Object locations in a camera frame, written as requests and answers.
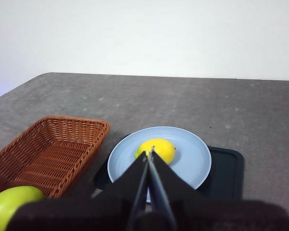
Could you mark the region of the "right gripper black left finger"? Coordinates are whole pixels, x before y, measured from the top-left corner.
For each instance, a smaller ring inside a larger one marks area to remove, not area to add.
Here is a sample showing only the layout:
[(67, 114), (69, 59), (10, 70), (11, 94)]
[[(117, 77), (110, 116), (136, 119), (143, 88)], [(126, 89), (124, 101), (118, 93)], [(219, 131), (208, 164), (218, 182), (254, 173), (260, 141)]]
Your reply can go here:
[(9, 231), (126, 230), (146, 201), (148, 158), (142, 153), (94, 198), (62, 197), (27, 203), (16, 210)]

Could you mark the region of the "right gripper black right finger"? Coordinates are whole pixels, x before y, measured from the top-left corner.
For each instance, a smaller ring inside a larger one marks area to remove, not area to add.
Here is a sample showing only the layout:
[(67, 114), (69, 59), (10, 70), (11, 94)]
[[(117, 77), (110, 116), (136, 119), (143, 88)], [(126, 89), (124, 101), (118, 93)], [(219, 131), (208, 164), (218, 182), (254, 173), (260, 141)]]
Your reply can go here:
[(209, 199), (194, 190), (158, 156), (150, 162), (179, 231), (289, 231), (289, 214), (254, 200)]

